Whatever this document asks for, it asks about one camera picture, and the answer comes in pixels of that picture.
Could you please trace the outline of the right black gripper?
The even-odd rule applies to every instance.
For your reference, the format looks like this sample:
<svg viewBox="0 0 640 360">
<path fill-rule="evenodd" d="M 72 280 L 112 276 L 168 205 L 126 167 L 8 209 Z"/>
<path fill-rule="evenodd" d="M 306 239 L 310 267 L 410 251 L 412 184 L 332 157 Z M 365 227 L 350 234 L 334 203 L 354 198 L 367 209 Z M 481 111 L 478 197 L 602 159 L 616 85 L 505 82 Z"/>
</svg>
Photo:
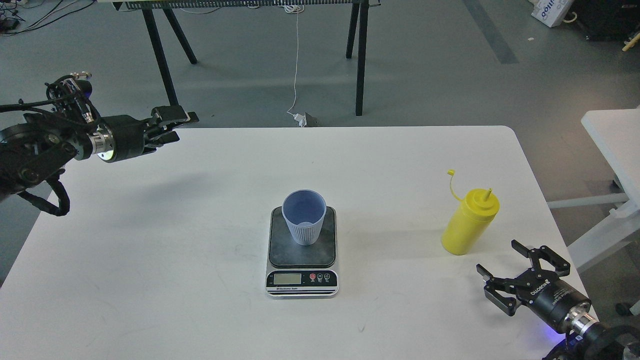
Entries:
<svg viewBox="0 0 640 360">
<path fill-rule="evenodd" d="M 485 297 L 509 317 L 522 303 L 556 333 L 569 332 L 570 310 L 579 307 L 588 311 L 592 305 L 587 296 L 560 279 L 570 274 L 570 262 L 546 245 L 530 249 L 513 239 L 510 246 L 529 259 L 530 267 L 515 278 L 500 278 L 476 264 L 476 271 L 485 282 Z M 549 263 L 553 270 L 543 269 L 541 261 Z M 501 293 L 518 294 L 518 298 Z"/>
</svg>

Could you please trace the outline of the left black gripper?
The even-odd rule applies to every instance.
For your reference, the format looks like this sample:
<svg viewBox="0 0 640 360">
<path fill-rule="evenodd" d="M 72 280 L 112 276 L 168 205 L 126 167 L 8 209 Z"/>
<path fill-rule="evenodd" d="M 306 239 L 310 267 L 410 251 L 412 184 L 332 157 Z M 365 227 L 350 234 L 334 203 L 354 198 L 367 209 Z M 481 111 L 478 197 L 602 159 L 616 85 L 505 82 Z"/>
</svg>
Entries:
<svg viewBox="0 0 640 360">
<path fill-rule="evenodd" d="M 147 122 L 129 115 L 106 116 L 102 118 L 101 130 L 106 132 L 108 142 L 106 149 L 97 155 L 107 163 L 148 155 L 178 142 L 180 137 L 174 129 L 199 121 L 195 112 L 187 112 L 181 105 L 154 107 Z"/>
</svg>

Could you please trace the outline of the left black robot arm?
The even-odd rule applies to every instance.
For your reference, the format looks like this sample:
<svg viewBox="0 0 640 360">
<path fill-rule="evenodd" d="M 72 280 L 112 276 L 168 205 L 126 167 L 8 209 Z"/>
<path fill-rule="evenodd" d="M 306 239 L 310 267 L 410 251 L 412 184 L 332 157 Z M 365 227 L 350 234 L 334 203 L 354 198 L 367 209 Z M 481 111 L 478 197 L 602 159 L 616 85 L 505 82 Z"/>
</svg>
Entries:
<svg viewBox="0 0 640 360">
<path fill-rule="evenodd" d="M 102 116 L 90 101 L 89 71 L 66 74 L 46 84 L 46 100 L 2 105 L 23 112 L 24 123 L 1 132 L 1 199 L 17 195 L 46 214 L 62 217 L 70 198 L 60 178 L 71 160 L 92 155 L 114 163 L 154 153 L 177 142 L 176 128 L 198 123 L 181 105 L 162 105 L 151 116 Z"/>
</svg>

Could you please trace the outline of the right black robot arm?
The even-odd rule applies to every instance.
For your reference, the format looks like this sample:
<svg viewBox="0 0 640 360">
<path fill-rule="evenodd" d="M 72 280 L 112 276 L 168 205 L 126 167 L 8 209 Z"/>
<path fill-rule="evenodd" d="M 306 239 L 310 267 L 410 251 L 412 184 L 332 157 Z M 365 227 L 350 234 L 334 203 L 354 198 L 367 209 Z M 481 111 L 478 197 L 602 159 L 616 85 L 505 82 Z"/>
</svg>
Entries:
<svg viewBox="0 0 640 360">
<path fill-rule="evenodd" d="M 525 306 L 551 330 L 563 335 L 546 355 L 547 360 L 637 360 L 639 328 L 608 326 L 590 313 L 592 301 L 563 280 L 570 263 L 548 246 L 528 248 L 512 240 L 512 248 L 530 261 L 514 278 L 494 276 L 477 264 L 484 280 L 484 295 L 507 316 Z"/>
</svg>

